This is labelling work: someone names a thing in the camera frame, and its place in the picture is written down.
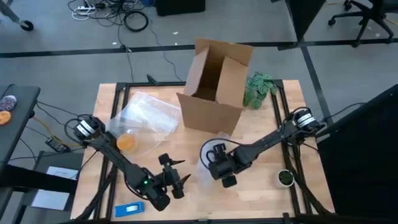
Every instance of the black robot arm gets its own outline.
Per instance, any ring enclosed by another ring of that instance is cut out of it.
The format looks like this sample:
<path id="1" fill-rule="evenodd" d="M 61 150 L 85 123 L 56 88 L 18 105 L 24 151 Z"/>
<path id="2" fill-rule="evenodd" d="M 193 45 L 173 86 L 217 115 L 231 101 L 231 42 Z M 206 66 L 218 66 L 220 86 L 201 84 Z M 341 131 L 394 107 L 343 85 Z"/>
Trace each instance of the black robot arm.
<path id="1" fill-rule="evenodd" d="M 252 144 L 242 144 L 229 152 L 226 152 L 225 144 L 215 145 L 210 151 L 215 159 L 208 166 L 211 176 L 215 180 L 222 179 L 224 187 L 235 185 L 233 174 L 251 167 L 260 153 L 282 141 L 301 144 L 305 138 L 314 136 L 322 127 L 311 111 L 303 108 L 292 112 L 279 129 Z"/>
<path id="2" fill-rule="evenodd" d="M 115 137 L 105 131 L 105 125 L 94 116 L 80 120 L 73 128 L 78 142 L 101 152 L 124 174 L 127 188 L 138 197 L 147 199 L 158 210 L 162 211 L 169 203 L 167 186 L 172 186 L 174 198 L 184 197 L 183 185 L 190 175 L 180 178 L 172 166 L 183 161 L 173 161 L 168 154 L 159 156 L 163 171 L 154 175 L 145 167 L 131 163 L 116 146 Z"/>

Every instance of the orange snack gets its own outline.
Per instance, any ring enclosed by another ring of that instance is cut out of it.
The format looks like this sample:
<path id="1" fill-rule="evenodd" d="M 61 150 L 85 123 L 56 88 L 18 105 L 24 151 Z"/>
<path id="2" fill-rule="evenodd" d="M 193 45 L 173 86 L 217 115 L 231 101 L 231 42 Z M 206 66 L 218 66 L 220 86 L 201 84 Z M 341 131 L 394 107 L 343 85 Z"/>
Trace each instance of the orange snack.
<path id="1" fill-rule="evenodd" d="M 137 141 L 133 134 L 122 134 L 116 141 L 118 148 L 122 151 L 132 150 L 136 147 Z"/>
<path id="2" fill-rule="evenodd" d="M 8 111 L 0 111 L 0 125 L 6 124 L 11 120 L 11 113 Z"/>

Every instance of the blue object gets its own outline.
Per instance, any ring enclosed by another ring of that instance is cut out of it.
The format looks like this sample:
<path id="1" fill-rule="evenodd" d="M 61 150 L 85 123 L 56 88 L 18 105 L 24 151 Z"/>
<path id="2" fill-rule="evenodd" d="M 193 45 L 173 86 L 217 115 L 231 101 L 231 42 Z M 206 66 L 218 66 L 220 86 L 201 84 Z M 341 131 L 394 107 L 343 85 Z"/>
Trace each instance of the blue object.
<path id="1" fill-rule="evenodd" d="M 141 2 L 145 6 L 153 6 L 155 4 L 154 0 L 141 0 Z"/>
<path id="2" fill-rule="evenodd" d="M 144 202 L 134 202 L 127 205 L 118 205 L 115 206 L 115 213 L 114 216 L 117 217 L 124 217 L 127 215 L 133 215 L 137 213 L 144 212 Z"/>

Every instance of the green plant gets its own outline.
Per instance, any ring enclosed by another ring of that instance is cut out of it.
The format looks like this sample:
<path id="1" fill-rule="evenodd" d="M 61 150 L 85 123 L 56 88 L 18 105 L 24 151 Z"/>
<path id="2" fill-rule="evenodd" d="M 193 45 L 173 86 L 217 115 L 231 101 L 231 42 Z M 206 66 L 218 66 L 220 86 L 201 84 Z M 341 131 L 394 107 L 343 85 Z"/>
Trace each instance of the green plant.
<path id="1" fill-rule="evenodd" d="M 290 171 L 283 170 L 279 173 L 279 181 L 286 186 L 289 186 L 293 183 L 294 177 Z"/>
<path id="2" fill-rule="evenodd" d="M 243 106 L 251 107 L 255 110 L 259 109 L 262 101 L 267 97 L 268 91 L 276 94 L 276 85 L 272 81 L 272 76 L 255 72 L 253 77 L 248 77 L 246 80 L 246 89 L 243 96 Z"/>

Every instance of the paper sheet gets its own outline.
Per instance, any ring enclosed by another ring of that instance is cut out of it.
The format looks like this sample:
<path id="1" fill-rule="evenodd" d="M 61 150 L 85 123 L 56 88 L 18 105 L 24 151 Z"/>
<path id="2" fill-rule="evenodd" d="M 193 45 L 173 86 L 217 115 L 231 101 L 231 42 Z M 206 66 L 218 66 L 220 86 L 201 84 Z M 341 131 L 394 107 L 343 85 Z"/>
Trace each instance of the paper sheet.
<path id="1" fill-rule="evenodd" d="M 68 179 L 76 180 L 78 170 L 66 169 L 61 167 L 50 166 L 47 169 L 47 174 L 56 175 Z M 67 204 L 69 193 L 53 192 L 49 190 L 38 190 L 35 199 L 32 202 L 32 207 L 50 208 L 63 210 Z"/>

